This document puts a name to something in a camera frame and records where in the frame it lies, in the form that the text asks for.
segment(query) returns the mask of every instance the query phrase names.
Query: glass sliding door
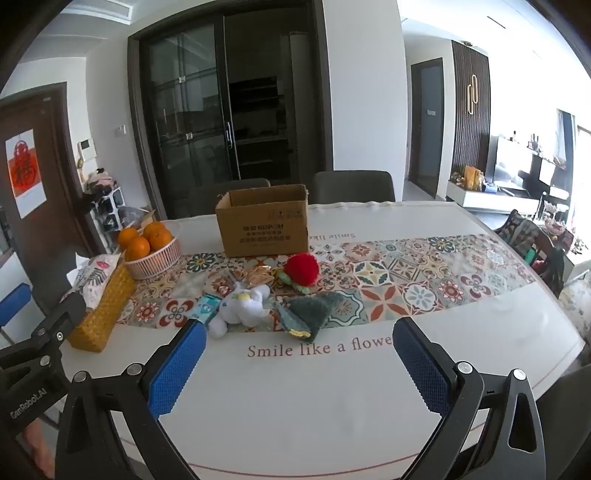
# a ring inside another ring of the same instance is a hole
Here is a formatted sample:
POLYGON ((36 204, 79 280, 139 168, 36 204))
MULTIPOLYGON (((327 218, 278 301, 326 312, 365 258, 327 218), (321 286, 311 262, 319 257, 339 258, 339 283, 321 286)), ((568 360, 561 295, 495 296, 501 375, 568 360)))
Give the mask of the glass sliding door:
POLYGON ((239 179, 223 17, 149 43, 148 55, 158 186, 168 218, 183 218, 199 187, 239 179))

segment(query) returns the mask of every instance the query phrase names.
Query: brown door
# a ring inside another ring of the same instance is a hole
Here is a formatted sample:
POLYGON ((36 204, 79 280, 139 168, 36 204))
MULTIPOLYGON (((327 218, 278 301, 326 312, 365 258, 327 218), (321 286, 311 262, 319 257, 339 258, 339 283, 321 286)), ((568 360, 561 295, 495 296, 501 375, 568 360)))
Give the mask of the brown door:
POLYGON ((81 190, 69 166, 64 95, 54 89, 0 102, 0 204, 34 288, 64 250, 90 255, 95 249, 84 216, 74 214, 81 190))

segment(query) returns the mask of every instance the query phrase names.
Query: ceiling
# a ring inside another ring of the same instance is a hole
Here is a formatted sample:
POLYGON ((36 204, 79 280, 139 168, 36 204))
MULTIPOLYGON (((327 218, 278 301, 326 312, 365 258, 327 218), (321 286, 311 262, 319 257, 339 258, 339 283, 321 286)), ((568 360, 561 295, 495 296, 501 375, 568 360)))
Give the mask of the ceiling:
POLYGON ((84 57, 101 41, 174 0, 73 0, 35 39, 21 62, 84 57))
POLYGON ((398 0, 398 7, 405 41, 418 35, 466 40, 484 53, 584 71, 562 35, 527 0, 398 0))

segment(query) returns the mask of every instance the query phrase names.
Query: tissue box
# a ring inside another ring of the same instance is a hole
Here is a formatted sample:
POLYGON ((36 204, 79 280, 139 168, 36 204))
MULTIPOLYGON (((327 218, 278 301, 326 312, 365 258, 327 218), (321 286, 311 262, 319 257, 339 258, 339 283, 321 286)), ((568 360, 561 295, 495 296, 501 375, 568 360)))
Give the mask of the tissue box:
POLYGON ((97 308, 68 337, 71 346, 89 352, 102 352, 125 303, 135 291, 135 281, 125 264, 120 263, 100 298, 97 308))

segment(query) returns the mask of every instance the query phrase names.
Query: television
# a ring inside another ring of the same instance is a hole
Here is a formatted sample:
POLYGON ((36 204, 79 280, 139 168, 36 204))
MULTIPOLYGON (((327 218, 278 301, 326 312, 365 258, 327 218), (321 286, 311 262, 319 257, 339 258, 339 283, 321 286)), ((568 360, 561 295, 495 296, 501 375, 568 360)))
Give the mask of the television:
POLYGON ((519 171, 530 173, 533 150, 499 137, 493 181, 499 187, 524 190, 519 171))

